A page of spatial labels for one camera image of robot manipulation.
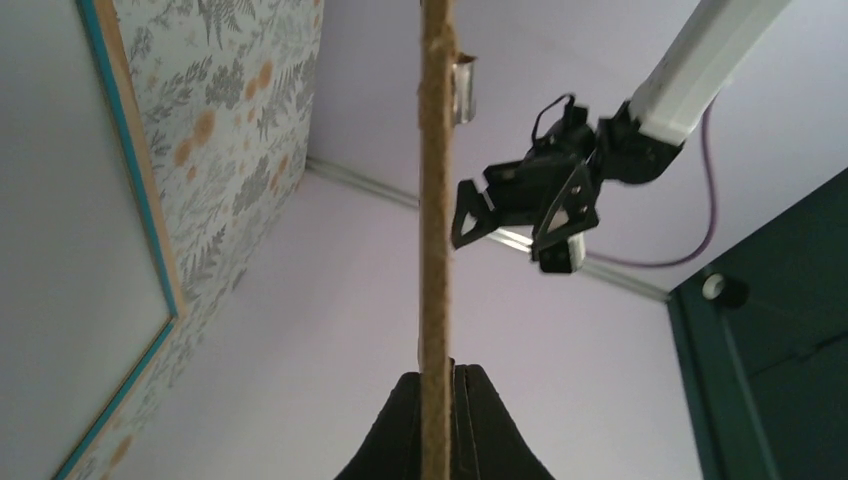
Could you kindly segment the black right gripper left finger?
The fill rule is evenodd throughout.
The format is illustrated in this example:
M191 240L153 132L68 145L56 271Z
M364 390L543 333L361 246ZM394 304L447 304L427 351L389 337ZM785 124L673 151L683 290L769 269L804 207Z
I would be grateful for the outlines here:
M404 373L337 480L421 478L420 375Z

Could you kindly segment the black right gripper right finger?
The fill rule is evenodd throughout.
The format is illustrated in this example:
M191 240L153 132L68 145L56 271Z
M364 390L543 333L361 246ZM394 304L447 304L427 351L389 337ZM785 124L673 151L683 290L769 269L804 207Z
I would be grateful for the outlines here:
M453 366L452 408L453 479L552 477L524 441L482 366Z

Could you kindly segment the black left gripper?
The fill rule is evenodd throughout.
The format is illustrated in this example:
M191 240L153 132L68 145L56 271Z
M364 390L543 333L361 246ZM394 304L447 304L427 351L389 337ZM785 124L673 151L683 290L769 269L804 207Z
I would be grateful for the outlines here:
M484 169L489 204L473 180L458 183L450 234L454 249L497 228L532 226L532 250L541 252L599 224L600 183L589 165L595 132L588 109L574 95L562 95L542 111L557 106L561 116L544 134L539 133L543 115L537 115L522 159Z

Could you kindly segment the brown cardboard backing board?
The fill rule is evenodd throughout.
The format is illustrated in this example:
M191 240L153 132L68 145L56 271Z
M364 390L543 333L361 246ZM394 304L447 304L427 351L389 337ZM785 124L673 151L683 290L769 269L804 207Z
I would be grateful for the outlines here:
M451 470L450 210L453 64L459 54L452 1L422 1L418 88L420 131L419 369L421 477Z

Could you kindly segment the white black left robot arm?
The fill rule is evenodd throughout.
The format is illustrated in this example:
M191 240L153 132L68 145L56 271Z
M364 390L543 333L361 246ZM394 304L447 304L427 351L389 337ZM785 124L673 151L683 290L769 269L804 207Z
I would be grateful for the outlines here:
M617 112L588 123L572 93L553 101L560 118L531 131L518 161L485 169L478 191L463 180L451 231L462 248L506 226L532 229L535 255L566 244L599 223L604 182L643 185L678 157L720 90L779 15L785 1L702 1L670 47Z

